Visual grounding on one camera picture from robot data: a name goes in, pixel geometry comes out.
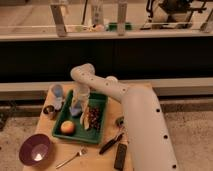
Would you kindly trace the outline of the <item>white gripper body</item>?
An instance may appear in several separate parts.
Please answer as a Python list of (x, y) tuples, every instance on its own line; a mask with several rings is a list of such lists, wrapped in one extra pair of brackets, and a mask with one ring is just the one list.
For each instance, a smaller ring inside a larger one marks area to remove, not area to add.
[(76, 107), (80, 103), (82, 108), (88, 105), (90, 96), (90, 88), (87, 85), (76, 83), (73, 89), (72, 106)]

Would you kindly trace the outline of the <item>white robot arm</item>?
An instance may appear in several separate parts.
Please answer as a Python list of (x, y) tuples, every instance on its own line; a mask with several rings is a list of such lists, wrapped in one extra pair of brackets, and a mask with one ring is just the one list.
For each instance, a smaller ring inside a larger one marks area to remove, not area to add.
[(157, 95), (145, 85), (128, 85), (95, 75), (87, 63), (74, 67), (71, 78), (121, 103), (134, 171), (179, 171)]

